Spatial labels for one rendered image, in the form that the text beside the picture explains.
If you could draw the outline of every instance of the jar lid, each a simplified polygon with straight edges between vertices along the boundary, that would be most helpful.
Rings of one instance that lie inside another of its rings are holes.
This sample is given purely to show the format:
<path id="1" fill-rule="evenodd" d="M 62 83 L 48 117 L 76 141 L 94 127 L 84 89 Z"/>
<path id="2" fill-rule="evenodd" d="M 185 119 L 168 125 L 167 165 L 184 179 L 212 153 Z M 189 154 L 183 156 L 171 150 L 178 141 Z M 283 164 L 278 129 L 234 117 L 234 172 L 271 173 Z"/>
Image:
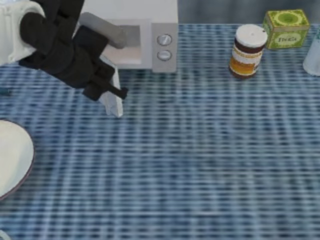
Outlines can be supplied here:
<path id="1" fill-rule="evenodd" d="M 245 24 L 237 29 L 235 38 L 245 47 L 260 48 L 267 43 L 268 34 L 258 25 Z"/>

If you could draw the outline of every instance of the blue tablecloth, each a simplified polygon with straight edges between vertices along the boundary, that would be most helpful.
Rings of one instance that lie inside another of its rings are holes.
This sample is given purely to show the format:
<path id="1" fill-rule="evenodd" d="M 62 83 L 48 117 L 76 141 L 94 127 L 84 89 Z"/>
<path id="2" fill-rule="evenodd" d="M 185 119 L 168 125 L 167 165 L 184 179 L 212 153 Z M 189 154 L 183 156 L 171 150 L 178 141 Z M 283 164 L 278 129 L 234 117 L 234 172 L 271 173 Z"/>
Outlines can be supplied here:
<path id="1" fill-rule="evenodd" d="M 228 71 L 236 25 L 182 25 L 175 74 L 121 71 L 124 117 L 41 71 L 0 68 L 0 118 L 36 161 L 0 202 L 13 240 L 319 240 L 320 78 L 305 46 Z"/>

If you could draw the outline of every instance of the plate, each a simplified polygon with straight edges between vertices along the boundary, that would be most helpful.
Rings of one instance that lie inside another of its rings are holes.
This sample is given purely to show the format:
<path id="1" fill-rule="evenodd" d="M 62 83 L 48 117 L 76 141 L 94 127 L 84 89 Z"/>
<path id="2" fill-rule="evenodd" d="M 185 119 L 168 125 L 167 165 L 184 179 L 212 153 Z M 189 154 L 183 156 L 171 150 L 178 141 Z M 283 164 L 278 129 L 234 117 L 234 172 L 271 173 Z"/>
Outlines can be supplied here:
<path id="1" fill-rule="evenodd" d="M 0 120 L 0 201 L 28 177 L 35 159 L 29 133 L 20 125 Z"/>

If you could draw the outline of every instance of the plate rim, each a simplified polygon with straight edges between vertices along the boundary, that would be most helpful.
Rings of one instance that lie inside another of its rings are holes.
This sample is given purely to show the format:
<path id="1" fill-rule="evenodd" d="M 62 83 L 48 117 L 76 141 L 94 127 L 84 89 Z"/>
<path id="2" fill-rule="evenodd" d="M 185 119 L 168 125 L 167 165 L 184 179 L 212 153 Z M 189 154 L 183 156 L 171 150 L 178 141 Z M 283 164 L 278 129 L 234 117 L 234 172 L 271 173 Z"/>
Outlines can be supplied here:
<path id="1" fill-rule="evenodd" d="M 31 170 L 33 168 L 33 165 L 35 163 L 36 148 L 35 148 L 35 142 L 34 142 L 33 138 L 31 137 L 30 133 L 23 126 L 21 126 L 19 123 L 16 123 L 11 120 L 3 119 L 3 118 L 0 118 L 0 122 L 7 122 L 7 123 L 11 123 L 11 124 L 14 124 L 14 125 L 20 127 L 30 137 L 31 142 L 32 142 L 32 147 L 33 147 L 33 156 L 32 156 L 31 164 L 30 164 L 28 170 L 26 171 L 25 175 L 20 179 L 20 181 L 12 189 L 10 189 L 8 192 L 6 192 L 3 195 L 0 195 L 0 201 L 2 201 L 5 198 L 9 197 L 11 194 L 13 194 L 15 191 L 17 191 L 21 187 L 21 185 L 26 181 L 28 176 L 30 175 Z"/>

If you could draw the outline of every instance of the chocolate spread jar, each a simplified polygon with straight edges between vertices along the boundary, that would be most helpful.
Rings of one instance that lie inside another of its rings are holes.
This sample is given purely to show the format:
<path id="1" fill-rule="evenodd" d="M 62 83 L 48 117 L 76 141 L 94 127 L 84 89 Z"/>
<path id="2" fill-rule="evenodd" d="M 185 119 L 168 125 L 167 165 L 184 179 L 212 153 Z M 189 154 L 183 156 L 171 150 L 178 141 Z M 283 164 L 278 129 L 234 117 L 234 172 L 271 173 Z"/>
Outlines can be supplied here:
<path id="1" fill-rule="evenodd" d="M 267 41 L 268 34 L 260 26 L 245 24 L 237 29 L 229 64 L 235 77 L 247 79 L 256 74 Z"/>

